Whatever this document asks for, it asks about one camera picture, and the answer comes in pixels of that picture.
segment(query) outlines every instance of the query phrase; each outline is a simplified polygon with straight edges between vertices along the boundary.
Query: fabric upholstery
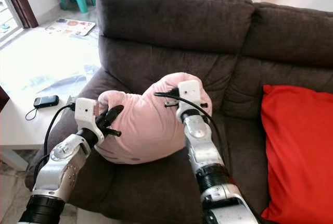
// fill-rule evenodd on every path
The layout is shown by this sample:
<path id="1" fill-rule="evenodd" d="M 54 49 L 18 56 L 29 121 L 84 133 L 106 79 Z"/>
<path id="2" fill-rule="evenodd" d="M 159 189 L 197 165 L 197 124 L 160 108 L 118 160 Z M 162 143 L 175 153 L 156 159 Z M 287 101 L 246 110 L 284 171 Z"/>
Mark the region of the fabric upholstery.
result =
<path id="1" fill-rule="evenodd" d="M 97 8 L 105 37 L 228 54 L 240 50 L 254 12 L 251 0 L 97 0 Z"/>
<path id="2" fill-rule="evenodd" d="M 333 13 L 269 3 L 254 6 L 244 55 L 333 68 Z"/>
<path id="3" fill-rule="evenodd" d="M 223 98 L 223 113 L 258 119 L 265 84 L 294 85 L 333 93 L 333 70 L 240 56 Z"/>
<path id="4" fill-rule="evenodd" d="M 213 142 L 261 214 L 269 199 L 262 85 L 333 92 L 333 13 L 250 0 L 97 0 L 97 11 L 103 69 L 80 96 L 142 94 L 170 73 L 197 76 L 222 134 L 217 140 L 213 131 Z M 75 132 L 68 112 L 52 131 L 49 150 Z M 32 170 L 25 181 L 30 189 Z M 142 224 L 199 224 L 202 216 L 186 150 L 140 165 L 115 165 L 94 152 L 70 203 Z"/>

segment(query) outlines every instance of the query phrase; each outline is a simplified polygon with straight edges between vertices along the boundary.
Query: pink stuffed animal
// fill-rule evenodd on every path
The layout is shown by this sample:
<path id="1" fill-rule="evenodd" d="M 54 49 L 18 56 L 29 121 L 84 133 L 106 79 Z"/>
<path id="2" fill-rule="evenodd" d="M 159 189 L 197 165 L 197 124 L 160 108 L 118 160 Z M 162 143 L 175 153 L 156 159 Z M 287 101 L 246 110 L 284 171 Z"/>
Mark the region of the pink stuffed animal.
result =
<path id="1" fill-rule="evenodd" d="M 154 83 L 143 95 L 121 91 L 105 91 L 98 100 L 100 113 L 106 108 L 124 105 L 111 128 L 122 132 L 120 137 L 108 135 L 95 149 L 107 160 L 117 164 L 140 164 L 169 156 L 185 146 L 184 126 L 177 121 L 177 107 L 165 108 L 171 98 L 156 97 L 155 92 L 168 92 L 178 83 L 197 80 L 201 87 L 204 110 L 212 115 L 212 102 L 199 78 L 186 73 L 174 73 Z"/>

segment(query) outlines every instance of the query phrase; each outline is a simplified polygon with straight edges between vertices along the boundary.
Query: red cushion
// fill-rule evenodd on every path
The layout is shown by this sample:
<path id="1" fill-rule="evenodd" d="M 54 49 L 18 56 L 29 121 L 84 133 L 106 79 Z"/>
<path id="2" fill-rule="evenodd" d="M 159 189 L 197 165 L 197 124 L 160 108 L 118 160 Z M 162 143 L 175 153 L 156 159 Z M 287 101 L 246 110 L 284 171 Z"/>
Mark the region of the red cushion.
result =
<path id="1" fill-rule="evenodd" d="M 333 224 L 333 94 L 265 85 L 271 201 L 262 213 L 281 224 Z"/>

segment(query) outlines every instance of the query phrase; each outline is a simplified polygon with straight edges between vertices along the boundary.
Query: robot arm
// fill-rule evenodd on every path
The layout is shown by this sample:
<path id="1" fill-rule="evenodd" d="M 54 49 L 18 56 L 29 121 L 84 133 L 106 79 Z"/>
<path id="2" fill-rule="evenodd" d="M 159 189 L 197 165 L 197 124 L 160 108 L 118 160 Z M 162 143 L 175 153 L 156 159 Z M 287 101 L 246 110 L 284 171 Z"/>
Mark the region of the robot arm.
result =
<path id="1" fill-rule="evenodd" d="M 107 127 L 122 111 L 123 106 L 106 110 L 96 118 L 98 105 L 97 101 L 91 99 L 76 100 L 75 120 L 79 131 L 52 149 L 49 161 L 38 173 L 27 210 L 19 220 L 20 224 L 57 224 L 78 173 L 93 146 L 101 143 L 107 134 L 121 135 L 121 132 Z"/>
<path id="2" fill-rule="evenodd" d="M 195 80 L 178 84 L 179 96 L 200 107 L 200 87 Z M 204 209 L 204 224 L 258 224 L 254 214 L 229 176 L 212 142 L 212 132 L 202 113 L 179 101 L 177 119 L 184 124 L 185 142 Z"/>

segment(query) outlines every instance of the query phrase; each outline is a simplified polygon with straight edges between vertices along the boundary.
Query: black joint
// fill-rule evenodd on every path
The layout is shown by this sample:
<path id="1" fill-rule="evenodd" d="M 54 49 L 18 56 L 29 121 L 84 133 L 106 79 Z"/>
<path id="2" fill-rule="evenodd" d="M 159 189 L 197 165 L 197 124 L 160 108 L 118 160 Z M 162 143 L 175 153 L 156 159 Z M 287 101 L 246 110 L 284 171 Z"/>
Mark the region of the black joint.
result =
<path id="1" fill-rule="evenodd" d="M 32 195 L 19 222 L 58 224 L 65 202 L 42 195 Z"/>
<path id="2" fill-rule="evenodd" d="M 86 129 L 86 128 L 80 129 L 79 132 L 77 133 L 77 135 L 83 137 L 86 140 L 86 142 L 88 143 L 90 148 L 95 146 L 95 144 L 98 142 L 97 135 L 90 129 Z"/>
<path id="3" fill-rule="evenodd" d="M 210 210 L 214 208 L 234 206 L 238 204 L 240 204 L 240 200 L 236 197 L 227 198 L 220 201 L 213 201 L 211 196 L 207 196 L 202 201 L 202 208 L 203 210 Z"/>
<path id="4" fill-rule="evenodd" d="M 179 89 L 178 88 L 173 88 L 172 90 L 167 92 L 168 95 L 174 95 L 174 96 L 179 96 Z"/>
<path id="5" fill-rule="evenodd" d="M 203 121 L 204 121 L 205 123 L 209 124 L 209 119 L 208 119 L 207 116 L 203 115 L 203 116 L 202 116 L 202 119 L 203 119 Z"/>
<path id="6" fill-rule="evenodd" d="M 185 118 L 186 117 L 189 117 L 189 116 L 200 116 L 199 114 L 199 111 L 197 109 L 188 109 L 186 111 L 184 111 L 181 115 L 181 120 L 182 122 L 184 122 Z"/>
<path id="7" fill-rule="evenodd" d="M 212 211 L 206 211 L 203 216 L 202 224 L 219 224 Z"/>
<path id="8" fill-rule="evenodd" d="M 115 135 L 115 136 L 121 136 L 121 132 L 114 130 L 114 129 L 105 129 L 104 130 L 105 134 L 111 134 L 111 135 Z"/>
<path id="9" fill-rule="evenodd" d="M 208 103 L 201 103 L 201 104 L 200 104 L 200 107 L 201 107 L 201 108 L 208 108 Z"/>
<path id="10" fill-rule="evenodd" d="M 69 107 L 71 111 L 75 111 L 75 103 L 70 103 Z"/>
<path id="11" fill-rule="evenodd" d="M 104 130 L 111 125 L 111 123 L 116 119 L 116 117 L 121 113 L 124 109 L 123 105 L 117 105 L 110 109 L 109 111 L 106 109 L 100 114 L 96 119 L 96 125 L 98 128 L 104 132 Z"/>
<path id="12" fill-rule="evenodd" d="M 212 186 L 222 184 L 234 184 L 225 166 L 221 164 L 209 164 L 197 170 L 196 178 L 200 193 Z"/>

